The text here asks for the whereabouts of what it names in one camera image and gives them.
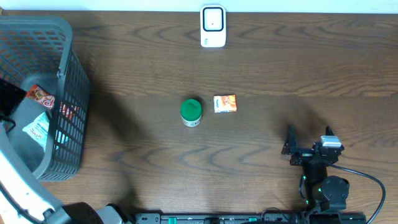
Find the orange white tissue pack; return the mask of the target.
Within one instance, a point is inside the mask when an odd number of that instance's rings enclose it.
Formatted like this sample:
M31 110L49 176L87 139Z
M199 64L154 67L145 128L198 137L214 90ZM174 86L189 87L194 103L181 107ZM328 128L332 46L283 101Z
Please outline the orange white tissue pack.
M215 113L229 113L237 111L236 95L216 95L213 97Z

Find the green lid jar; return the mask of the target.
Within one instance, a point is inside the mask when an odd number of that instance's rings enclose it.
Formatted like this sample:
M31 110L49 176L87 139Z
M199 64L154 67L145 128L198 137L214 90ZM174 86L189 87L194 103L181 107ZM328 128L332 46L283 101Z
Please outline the green lid jar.
M194 99L185 100L180 107L180 115L184 125L192 128L198 126L202 119L202 106Z

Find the orange chocolate bar wrapper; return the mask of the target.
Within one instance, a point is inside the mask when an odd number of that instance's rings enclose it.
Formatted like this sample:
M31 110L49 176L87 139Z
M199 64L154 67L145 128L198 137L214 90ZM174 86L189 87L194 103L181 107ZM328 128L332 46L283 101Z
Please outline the orange chocolate bar wrapper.
M35 102L50 110L53 109L55 103L55 97L38 85L33 85L31 89L26 93L26 97L28 99L34 100Z

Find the mint green wipes packet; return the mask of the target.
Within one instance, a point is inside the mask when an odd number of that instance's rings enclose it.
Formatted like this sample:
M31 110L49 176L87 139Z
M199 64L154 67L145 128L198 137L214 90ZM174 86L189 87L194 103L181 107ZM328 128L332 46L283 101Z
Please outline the mint green wipes packet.
M50 120L46 112L41 113L22 130L46 151Z

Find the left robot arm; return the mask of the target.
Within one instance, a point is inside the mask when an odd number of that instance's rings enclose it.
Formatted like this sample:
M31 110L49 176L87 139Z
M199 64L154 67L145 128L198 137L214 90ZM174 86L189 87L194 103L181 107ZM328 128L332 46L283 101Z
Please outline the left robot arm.
M87 203L64 205L32 175L12 148L7 132L16 127L9 115L25 92L1 80L1 217L6 223L134 223L111 203L94 210Z

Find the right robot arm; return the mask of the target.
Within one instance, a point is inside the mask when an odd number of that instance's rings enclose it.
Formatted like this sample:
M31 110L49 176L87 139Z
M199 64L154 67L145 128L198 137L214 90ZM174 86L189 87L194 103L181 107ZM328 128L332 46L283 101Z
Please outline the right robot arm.
M297 223L341 223L346 209L349 182L328 175L327 167L338 161L344 150L338 136L326 127L325 134L311 148L299 147L294 128L289 127L281 154L290 155L290 165L303 169L299 192L308 208L297 215Z

